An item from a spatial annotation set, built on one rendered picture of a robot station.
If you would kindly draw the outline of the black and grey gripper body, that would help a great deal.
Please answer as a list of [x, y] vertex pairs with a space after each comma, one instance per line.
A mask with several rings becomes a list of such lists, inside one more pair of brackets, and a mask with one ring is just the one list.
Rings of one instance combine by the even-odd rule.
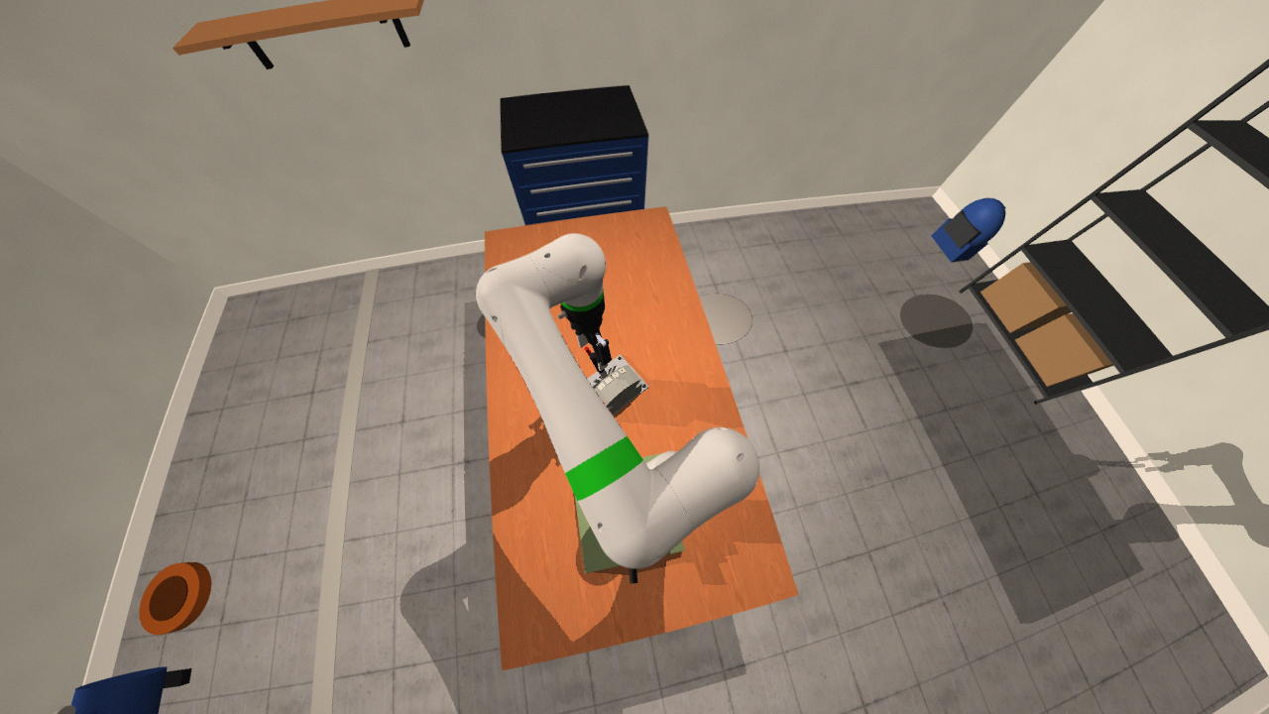
[[579, 323], [575, 323], [575, 322], [571, 322], [571, 321], [570, 322], [571, 322], [572, 328], [575, 328], [576, 331], [580, 331], [580, 334], [589, 334], [590, 339], [596, 339], [595, 334], [598, 331], [598, 334], [600, 335], [600, 330], [599, 328], [600, 328], [602, 321], [603, 321], [603, 316], [600, 316], [600, 320], [596, 320], [595, 322], [591, 322], [591, 323], [588, 323], [588, 325], [579, 325]]

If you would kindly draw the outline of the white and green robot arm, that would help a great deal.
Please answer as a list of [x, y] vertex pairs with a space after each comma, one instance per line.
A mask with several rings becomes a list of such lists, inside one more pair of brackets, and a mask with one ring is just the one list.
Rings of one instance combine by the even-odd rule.
[[551, 315], [561, 303], [558, 320], [600, 320], [604, 276], [603, 250], [574, 232], [483, 273], [476, 299], [533, 397], [591, 531], [610, 561], [634, 568], [629, 583], [637, 583], [638, 568], [747, 498], [760, 465], [747, 436], [726, 426], [647, 464], [640, 458]]

